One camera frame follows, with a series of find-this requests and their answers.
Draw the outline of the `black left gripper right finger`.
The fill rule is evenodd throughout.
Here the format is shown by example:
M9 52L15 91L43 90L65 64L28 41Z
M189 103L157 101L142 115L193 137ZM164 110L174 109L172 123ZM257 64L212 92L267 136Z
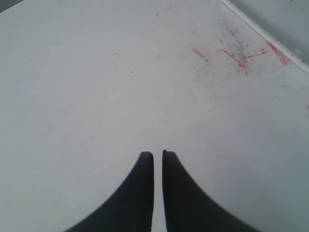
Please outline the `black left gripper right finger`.
M168 232L256 232L213 199L192 179L175 152L162 154L162 191Z

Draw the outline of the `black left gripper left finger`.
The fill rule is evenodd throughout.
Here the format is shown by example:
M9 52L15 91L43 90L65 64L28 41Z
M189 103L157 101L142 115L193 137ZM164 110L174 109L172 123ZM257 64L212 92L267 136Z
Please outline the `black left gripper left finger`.
M150 232L154 210L154 158L140 153L119 188L69 232Z

